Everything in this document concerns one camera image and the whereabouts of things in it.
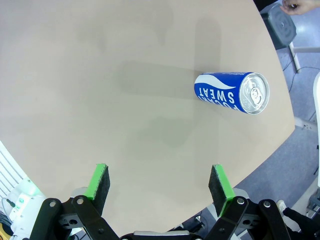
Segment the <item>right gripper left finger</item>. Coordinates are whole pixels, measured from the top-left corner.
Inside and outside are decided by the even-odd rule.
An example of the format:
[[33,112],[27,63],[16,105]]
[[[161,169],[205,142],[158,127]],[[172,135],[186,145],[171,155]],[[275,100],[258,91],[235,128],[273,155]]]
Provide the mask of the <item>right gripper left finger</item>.
[[97,164],[84,194],[70,197],[66,202],[57,198],[43,201],[29,238],[67,240],[72,229],[83,228],[91,240],[118,240],[102,217],[109,188],[108,166]]

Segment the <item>person's left hand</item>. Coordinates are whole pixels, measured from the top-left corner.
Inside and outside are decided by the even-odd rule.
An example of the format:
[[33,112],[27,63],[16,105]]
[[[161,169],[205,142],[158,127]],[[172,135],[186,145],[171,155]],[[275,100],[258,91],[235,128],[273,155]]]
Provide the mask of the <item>person's left hand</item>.
[[303,15],[319,6],[319,0],[283,0],[280,9],[288,15]]

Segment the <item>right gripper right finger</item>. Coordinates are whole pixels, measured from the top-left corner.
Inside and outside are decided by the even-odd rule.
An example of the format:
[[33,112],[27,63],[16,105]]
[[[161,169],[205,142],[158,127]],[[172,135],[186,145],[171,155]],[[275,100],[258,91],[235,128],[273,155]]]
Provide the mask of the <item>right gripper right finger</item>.
[[221,164],[212,166],[208,187],[218,219],[206,240],[230,240],[238,228],[246,229],[253,240],[291,239],[276,203],[235,195]]

